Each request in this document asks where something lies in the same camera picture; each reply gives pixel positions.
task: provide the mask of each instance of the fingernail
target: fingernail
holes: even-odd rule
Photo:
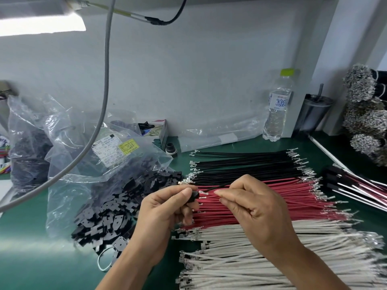
[[[190,197],[191,194],[192,194],[192,189],[187,187],[186,189],[182,190],[181,193],[186,196],[186,197]]]

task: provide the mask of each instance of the plastic bag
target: plastic bag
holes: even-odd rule
[[[12,198],[23,196],[47,181],[50,163],[45,161],[52,144],[43,130],[46,114],[33,112],[20,97],[8,98]]]
[[[45,130],[54,144],[47,155],[51,162],[49,177],[80,153],[96,121],[73,108],[62,109],[46,119]],[[171,156],[136,132],[104,123],[93,150],[49,188],[46,222],[49,236],[70,238],[75,229],[74,218],[85,203],[102,204],[106,196],[121,191],[130,178],[138,179],[150,170],[165,169],[171,161]]]
[[[179,134],[181,152],[247,140],[262,134],[267,111],[209,121]]]

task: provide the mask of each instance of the lamp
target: lamp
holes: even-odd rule
[[[85,30],[66,0],[0,0],[0,37]]]

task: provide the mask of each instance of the work surface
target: work surface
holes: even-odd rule
[[[170,138],[177,144],[176,138]],[[281,139],[275,143],[264,141],[261,136],[224,146],[206,149],[224,152],[267,152],[299,148],[302,158],[317,173],[332,161],[311,141]],[[179,154],[171,167],[189,172],[189,152]],[[0,219],[0,289],[39,290],[89,290],[94,289],[104,273],[97,268],[97,255],[86,245],[74,246],[68,240],[49,239],[45,231],[47,192],[3,214]],[[369,206],[350,201],[340,208],[359,210],[356,219],[364,220],[358,230],[375,231],[387,237],[386,214]],[[171,240],[162,262],[155,267],[144,289],[173,289],[182,264],[178,262],[180,250],[194,250],[197,244],[189,241]]]

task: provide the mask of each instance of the water bottle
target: water bottle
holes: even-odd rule
[[[294,69],[282,69],[280,77],[274,83],[269,94],[269,115],[266,120],[263,138],[277,141],[281,138],[284,130],[286,110],[292,93]]]

